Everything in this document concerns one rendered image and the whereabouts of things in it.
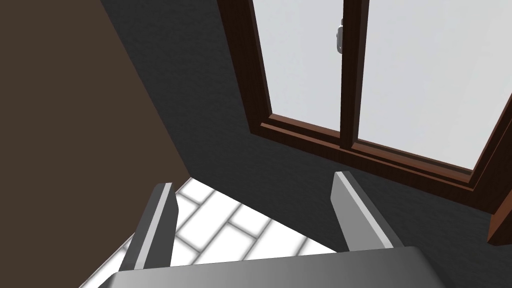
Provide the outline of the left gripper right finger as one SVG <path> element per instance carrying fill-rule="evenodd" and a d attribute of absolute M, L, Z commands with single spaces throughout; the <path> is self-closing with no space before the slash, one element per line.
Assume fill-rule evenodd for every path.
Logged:
<path fill-rule="evenodd" d="M 334 173 L 331 204 L 349 251 L 404 246 L 349 171 Z"/>

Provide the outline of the brown framed window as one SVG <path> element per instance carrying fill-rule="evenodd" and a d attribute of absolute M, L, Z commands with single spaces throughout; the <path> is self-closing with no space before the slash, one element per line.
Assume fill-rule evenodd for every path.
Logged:
<path fill-rule="evenodd" d="M 216 2 L 252 134 L 489 213 L 512 244 L 512 0 Z"/>

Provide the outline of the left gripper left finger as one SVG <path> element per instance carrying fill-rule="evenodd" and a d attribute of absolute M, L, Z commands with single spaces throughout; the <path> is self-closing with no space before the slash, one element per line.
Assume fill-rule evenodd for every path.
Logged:
<path fill-rule="evenodd" d="M 171 265 L 178 213 L 174 184 L 157 184 L 131 238 L 120 272 Z"/>

